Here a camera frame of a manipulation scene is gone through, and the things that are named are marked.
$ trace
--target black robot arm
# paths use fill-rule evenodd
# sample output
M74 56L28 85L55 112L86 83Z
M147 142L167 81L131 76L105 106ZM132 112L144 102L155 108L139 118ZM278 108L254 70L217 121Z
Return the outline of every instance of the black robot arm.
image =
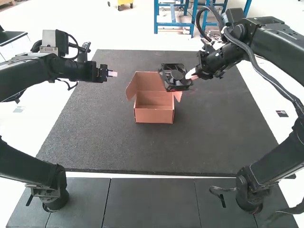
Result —
M203 7L197 19L205 10L216 14L212 6ZM214 42L199 29L207 42L203 40L204 50L198 52L199 64L193 75L205 80L222 78L229 68L241 60L248 60L266 81L293 103L298 114L293 131L284 142L237 173L237 187L231 190L237 190L238 205L249 213L258 213L271 187L304 167L304 107L296 96L258 66L255 55L272 62L304 86L304 36L274 17L244 18L241 8L228 9L222 18L223 21L218 24L226 44L218 50L213 48ZM280 215L302 213L304 200L297 207L280 212ZM272 216L266 224L278 217Z
M52 41L48 37L54 33ZM90 43L82 47L68 42L68 34L59 30L44 31L47 37L34 44L34 53L23 53L9 61L0 63L0 102L18 99L30 86L60 78L70 81L103 83L107 77L116 76L107 65L96 66L96 62L87 60ZM78 48L77 61L63 58L68 47ZM58 164L41 161L29 156L5 143L0 136L0 177L21 181L31 188L31 197L39 197L43 208L56 211L68 201L66 172Z
M24 53L0 63L0 102L30 86L58 78L70 81L103 83L112 71L107 65L96 66L94 61L77 62L63 59L54 53Z

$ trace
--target blue metal frame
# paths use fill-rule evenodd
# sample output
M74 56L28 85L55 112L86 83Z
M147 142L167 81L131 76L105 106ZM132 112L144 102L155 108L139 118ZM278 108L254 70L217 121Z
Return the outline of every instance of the blue metal frame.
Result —
M160 6L170 6L171 8L171 23L158 23L157 22L157 16L159 15L160 12ZM159 0L154 0L154 34L158 33L158 26L173 26L173 27L190 27L190 34L191 37L193 37L193 32L194 32L194 21L197 13L197 8L198 8L198 0L194 0L194 5L193 5L193 15L192 15L192 20L191 23L177 23L176 18L175 18L175 9L174 7L179 6L184 8L184 16L187 15L187 10L189 6L189 0L180 0L180 4L165 4L165 3L159 3Z
M250 5L251 5L251 0L247 0L247 1L246 1L246 5L245 5L245 7L244 7L244 14L245 14L245 17L247 17L247 14L248 14Z
M224 3L216 3L216 0L213 0L213 5L214 6L222 6L223 10L222 13L224 13L226 11L226 7L227 7L227 3L228 0L225 0ZM206 0L206 4L205 3L198 3L199 6L208 6L210 4L210 0ZM202 30L205 31L206 30L206 26L217 26L218 24L216 22L208 22L207 21L207 15L208 15L208 11L204 12L204 17L203 17L203 23L202 23Z
M223 7L222 13L224 13L226 11L228 0L225 0L224 3L215 3L215 1L216 0L213 0L213 5L214 6L222 6ZM249 8L250 8L250 5L251 5L251 1L252 0L247 0L246 1L246 5L244 7L245 17L247 17L247 14L248 14L248 11L249 11ZM205 3L198 3L199 6L204 6L204 5L208 6L209 4L210 4L210 0L206 0L206 4ZM215 22L207 22L207 14L208 14L208 11L205 11L204 12L204 17L203 17L203 23L202 23L202 30L203 31L206 30L206 26L216 26L217 25L217 23L215 23Z

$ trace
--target open cardboard box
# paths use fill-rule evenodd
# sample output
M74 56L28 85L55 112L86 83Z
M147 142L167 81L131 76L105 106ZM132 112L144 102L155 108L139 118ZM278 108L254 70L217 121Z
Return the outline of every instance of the open cardboard box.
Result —
M134 96L134 117L137 123L172 124L174 97L181 101L182 92L166 92L158 72L137 71L125 90L130 101Z

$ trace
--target computer fan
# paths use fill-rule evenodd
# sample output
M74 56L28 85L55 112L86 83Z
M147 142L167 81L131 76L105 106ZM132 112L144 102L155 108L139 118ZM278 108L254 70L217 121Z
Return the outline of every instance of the computer fan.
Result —
M187 70L183 64L162 64L158 70L168 92L189 90L193 85L191 79L186 79Z

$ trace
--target box flap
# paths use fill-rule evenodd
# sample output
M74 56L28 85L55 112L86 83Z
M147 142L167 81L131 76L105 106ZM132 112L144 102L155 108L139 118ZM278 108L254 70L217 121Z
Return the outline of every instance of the box flap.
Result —
M125 94L127 96L128 101L130 101L137 93L137 77L135 75L133 76L131 82L125 89Z
M136 71L125 90L128 100L131 100L137 91L166 91L158 72Z
M181 101L181 95L182 95L182 92L181 91L176 91L176 92L172 92L173 95L175 96L175 99L180 102Z

